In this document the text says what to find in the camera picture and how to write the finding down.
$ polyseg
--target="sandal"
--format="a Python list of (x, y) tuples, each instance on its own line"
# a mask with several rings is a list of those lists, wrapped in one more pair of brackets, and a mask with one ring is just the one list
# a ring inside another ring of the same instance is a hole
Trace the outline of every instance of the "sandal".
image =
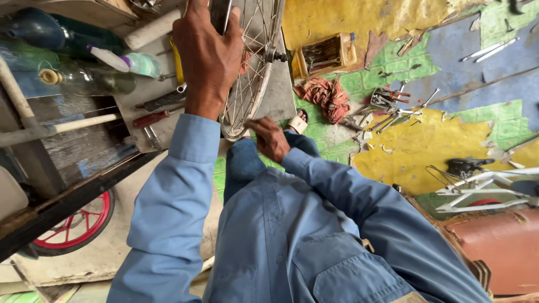
[[(297, 115), (300, 112), (302, 112), (305, 115), (305, 121), (303, 121), (303, 119)], [(309, 124), (309, 114), (304, 108), (298, 108), (298, 110), (296, 111), (296, 116), (288, 120), (288, 125), (292, 126), (296, 130), (296, 132), (300, 135), (301, 133), (303, 133), (305, 128), (307, 128), (308, 124)]]

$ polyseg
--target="orange rag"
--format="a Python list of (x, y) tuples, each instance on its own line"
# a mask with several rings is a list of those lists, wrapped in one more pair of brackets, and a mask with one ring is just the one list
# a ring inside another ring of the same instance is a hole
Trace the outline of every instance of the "orange rag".
[(322, 108), (322, 115), (331, 124), (337, 124), (350, 113), (346, 104), (348, 96), (341, 87), (339, 77), (334, 81), (324, 78), (313, 78), (294, 86), (294, 91), (300, 99), (312, 102)]

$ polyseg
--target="hand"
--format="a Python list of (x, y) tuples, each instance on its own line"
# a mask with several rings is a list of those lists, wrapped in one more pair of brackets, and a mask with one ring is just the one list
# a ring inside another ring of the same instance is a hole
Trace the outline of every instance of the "hand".
[(208, 0), (190, 0), (187, 13), (172, 25), (188, 85), (185, 112), (217, 120), (238, 76), (243, 52), (240, 10), (232, 8), (225, 36), (210, 23)]
[(271, 160), (281, 164), (290, 151), (282, 129), (270, 117), (245, 122), (257, 134), (258, 150)]

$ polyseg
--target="shirt pocket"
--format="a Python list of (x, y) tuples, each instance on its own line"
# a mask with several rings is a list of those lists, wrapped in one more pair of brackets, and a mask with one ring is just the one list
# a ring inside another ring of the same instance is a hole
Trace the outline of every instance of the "shirt pocket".
[(256, 302), (256, 268), (234, 268), (213, 277), (209, 303)]
[(347, 232), (302, 238), (293, 262), (319, 303), (384, 303), (414, 291)]
[(319, 303), (391, 302), (412, 287), (382, 257), (361, 253), (316, 276), (313, 296)]

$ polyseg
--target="blue work shirt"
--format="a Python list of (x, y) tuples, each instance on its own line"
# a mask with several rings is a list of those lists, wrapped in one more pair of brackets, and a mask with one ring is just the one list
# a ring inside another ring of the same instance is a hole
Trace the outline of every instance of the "blue work shirt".
[[(200, 242), (219, 123), (180, 116), (135, 200), (132, 250), (107, 302), (200, 302)], [(205, 302), (491, 302), (441, 234), (390, 186), (293, 148), (219, 219)], [(359, 236), (372, 243), (369, 253)]]

